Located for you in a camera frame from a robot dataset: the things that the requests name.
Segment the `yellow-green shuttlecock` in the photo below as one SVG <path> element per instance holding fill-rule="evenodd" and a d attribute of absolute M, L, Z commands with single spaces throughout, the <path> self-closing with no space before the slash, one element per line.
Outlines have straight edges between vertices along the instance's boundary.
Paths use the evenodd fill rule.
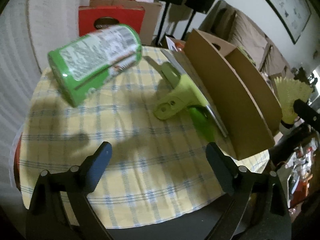
<path fill-rule="evenodd" d="M 293 109 L 294 102 L 299 99 L 306 103 L 313 89 L 304 82 L 287 77 L 276 77 L 274 82 L 282 112 L 279 128 L 289 130 L 293 127 L 298 116 Z"/>

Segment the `green window squeegee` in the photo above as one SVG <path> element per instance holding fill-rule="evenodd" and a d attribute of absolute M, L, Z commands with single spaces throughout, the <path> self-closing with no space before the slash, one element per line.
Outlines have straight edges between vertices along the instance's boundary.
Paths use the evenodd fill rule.
<path fill-rule="evenodd" d="M 228 131 L 218 111 L 211 106 L 176 58 L 165 49 L 161 49 L 161 53 L 167 59 L 161 65 L 151 57 L 144 56 L 144 59 L 172 86 L 172 90 L 157 101 L 153 109 L 154 116 L 159 120 L 168 120 L 186 110 L 194 127 L 206 140 L 209 142 L 215 140 L 216 128 L 224 138 L 227 138 Z"/>

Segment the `green snack can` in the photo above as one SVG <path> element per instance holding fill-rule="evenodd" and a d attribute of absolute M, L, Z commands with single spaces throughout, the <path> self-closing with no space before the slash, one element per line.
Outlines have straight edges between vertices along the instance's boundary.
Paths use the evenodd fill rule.
<path fill-rule="evenodd" d="M 48 53 L 53 75 L 73 107 L 136 65 L 141 58 L 139 35 L 125 24 L 88 33 Z"/>

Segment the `yellow plaid tablecloth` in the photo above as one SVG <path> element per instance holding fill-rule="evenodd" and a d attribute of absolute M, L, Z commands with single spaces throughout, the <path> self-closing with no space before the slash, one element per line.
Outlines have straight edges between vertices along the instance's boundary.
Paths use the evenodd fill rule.
<path fill-rule="evenodd" d="M 161 223 L 222 196 L 206 159 L 207 141 L 189 112 L 166 121 L 153 114 L 155 103 L 171 89 L 156 70 L 165 56 L 144 47 L 143 57 L 76 108 L 62 97 L 51 69 L 43 71 L 22 132 L 25 207 L 41 171 L 60 173 L 80 165 L 105 141 L 112 145 L 112 157 L 88 200 L 108 229 Z"/>

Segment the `large tan sofa cushion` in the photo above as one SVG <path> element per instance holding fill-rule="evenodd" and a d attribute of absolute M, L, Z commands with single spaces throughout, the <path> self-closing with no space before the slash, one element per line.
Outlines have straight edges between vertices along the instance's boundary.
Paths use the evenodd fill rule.
<path fill-rule="evenodd" d="M 251 59 L 255 62 L 255 67 L 259 69 L 264 61 L 265 50 L 268 42 L 264 34 L 261 34 L 255 25 L 241 12 L 235 12 L 235 18 L 229 33 L 228 42 L 244 48 Z"/>

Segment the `framed ink painting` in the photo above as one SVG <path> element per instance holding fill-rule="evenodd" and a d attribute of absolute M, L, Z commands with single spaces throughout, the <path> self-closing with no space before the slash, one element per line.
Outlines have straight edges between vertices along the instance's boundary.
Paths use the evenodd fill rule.
<path fill-rule="evenodd" d="M 276 12 L 293 43 L 297 43 L 311 16 L 306 0 L 266 0 Z"/>

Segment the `brown sofa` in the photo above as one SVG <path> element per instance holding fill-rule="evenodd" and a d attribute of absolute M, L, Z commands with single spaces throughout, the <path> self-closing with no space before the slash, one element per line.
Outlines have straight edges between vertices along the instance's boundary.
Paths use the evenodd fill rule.
<path fill-rule="evenodd" d="M 219 0 L 200 25 L 200 30 L 243 48 L 255 67 L 269 80 L 294 78 L 291 67 L 274 42 L 241 10 Z"/>

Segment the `right black speaker on stand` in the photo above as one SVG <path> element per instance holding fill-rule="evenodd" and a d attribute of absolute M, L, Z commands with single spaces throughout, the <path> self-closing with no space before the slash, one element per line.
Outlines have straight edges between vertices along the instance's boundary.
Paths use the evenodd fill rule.
<path fill-rule="evenodd" d="M 191 25 L 191 22 L 197 12 L 200 12 L 202 14 L 207 14 L 210 8 L 212 7 L 215 0 L 186 0 L 184 5 L 192 10 L 191 17 L 188 20 L 188 23 L 186 25 L 186 28 L 183 32 L 183 35 L 181 37 L 182 40 L 185 39 L 188 29 Z"/>

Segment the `white curtain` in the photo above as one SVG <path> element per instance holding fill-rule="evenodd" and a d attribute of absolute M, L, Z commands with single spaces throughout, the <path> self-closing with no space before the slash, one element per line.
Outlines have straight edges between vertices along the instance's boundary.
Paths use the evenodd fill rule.
<path fill-rule="evenodd" d="M 14 201 L 9 190 L 7 161 L 13 140 L 21 136 L 24 146 L 47 146 L 54 141 L 85 143 L 89 122 L 83 107 L 59 112 L 57 124 L 43 133 L 29 125 L 31 96 L 46 82 L 50 95 L 57 97 L 55 82 L 47 76 L 50 51 L 78 37 L 78 8 L 89 0 L 10 0 L 1 13 L 1 200 Z"/>

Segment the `large brown cardboard box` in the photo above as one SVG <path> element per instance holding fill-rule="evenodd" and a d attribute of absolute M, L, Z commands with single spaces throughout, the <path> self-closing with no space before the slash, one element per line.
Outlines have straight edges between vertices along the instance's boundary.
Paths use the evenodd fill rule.
<path fill-rule="evenodd" d="M 140 29 L 140 39 L 143 45 L 150 46 L 156 29 L 158 17 L 162 8 L 160 2 L 137 2 L 130 0 L 91 0 L 90 6 L 123 5 L 125 8 L 143 7 L 144 19 Z"/>

